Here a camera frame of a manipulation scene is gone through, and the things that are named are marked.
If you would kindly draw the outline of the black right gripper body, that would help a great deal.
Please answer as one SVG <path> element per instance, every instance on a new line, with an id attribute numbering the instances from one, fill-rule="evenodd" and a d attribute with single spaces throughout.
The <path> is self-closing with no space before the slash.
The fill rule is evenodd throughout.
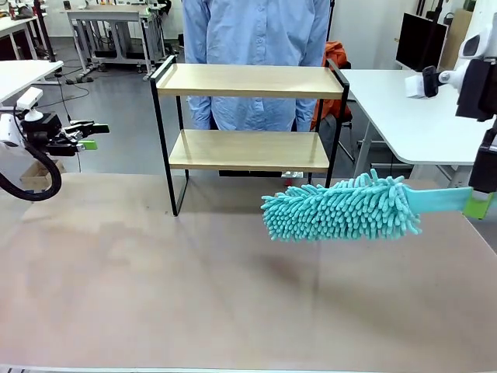
<path id="1" fill-rule="evenodd" d="M 496 115 L 496 63 L 470 60 L 464 74 L 457 117 L 487 121 Z"/>

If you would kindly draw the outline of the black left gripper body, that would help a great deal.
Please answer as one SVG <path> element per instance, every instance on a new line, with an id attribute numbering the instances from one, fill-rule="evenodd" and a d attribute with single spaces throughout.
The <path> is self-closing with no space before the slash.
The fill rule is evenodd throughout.
<path id="1" fill-rule="evenodd" d="M 39 120 L 22 120 L 26 140 L 38 151 L 48 155 L 76 155 L 84 151 L 81 132 L 63 127 L 55 113 L 43 113 Z"/>

